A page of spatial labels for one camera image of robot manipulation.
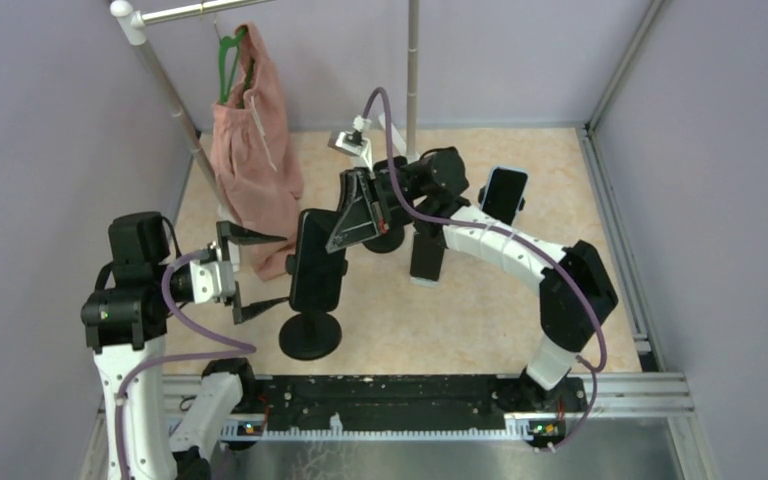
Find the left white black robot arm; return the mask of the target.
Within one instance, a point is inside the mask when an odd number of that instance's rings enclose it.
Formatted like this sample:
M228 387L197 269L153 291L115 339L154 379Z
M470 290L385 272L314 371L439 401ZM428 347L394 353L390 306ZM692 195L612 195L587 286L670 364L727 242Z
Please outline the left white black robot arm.
M109 226L112 258L80 317L103 389L111 479L212 478L222 426L254 396L254 347L194 322L183 309L222 304L237 321L268 310L270 301L242 304L232 247L269 244L272 237L230 221L218 222L216 231L215 242L186 254L171 221L157 211ZM168 426L163 389L163 368L173 361L165 341L170 318L221 345L203 354L198 392L175 429Z

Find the black smartphone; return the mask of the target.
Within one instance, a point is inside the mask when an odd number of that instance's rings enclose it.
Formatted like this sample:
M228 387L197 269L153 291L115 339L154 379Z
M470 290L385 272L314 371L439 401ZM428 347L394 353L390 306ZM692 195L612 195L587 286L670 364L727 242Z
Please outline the black smartphone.
M305 209L299 216L296 250L285 262L294 311L330 312L339 304L348 263L344 250L326 250L337 219L336 212L316 208Z

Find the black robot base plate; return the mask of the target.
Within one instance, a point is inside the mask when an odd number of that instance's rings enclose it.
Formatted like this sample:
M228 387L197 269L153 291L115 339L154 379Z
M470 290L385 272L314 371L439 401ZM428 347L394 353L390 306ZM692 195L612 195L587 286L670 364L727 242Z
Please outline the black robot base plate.
M547 448L583 413L582 379L543 391L526 376L373 375L257 379L221 440L522 440Z

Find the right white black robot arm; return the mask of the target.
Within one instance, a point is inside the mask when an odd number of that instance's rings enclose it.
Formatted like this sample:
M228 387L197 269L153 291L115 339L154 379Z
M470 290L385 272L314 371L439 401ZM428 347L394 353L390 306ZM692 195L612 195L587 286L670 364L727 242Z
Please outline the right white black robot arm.
M469 185L454 147L412 162L375 163L368 147L343 147L352 168L341 172L336 226L325 249L336 253L408 223L442 247L519 279L539 298L543 337L525 373L554 389L616 308L618 297L598 250L585 241L563 246L492 218L462 194Z

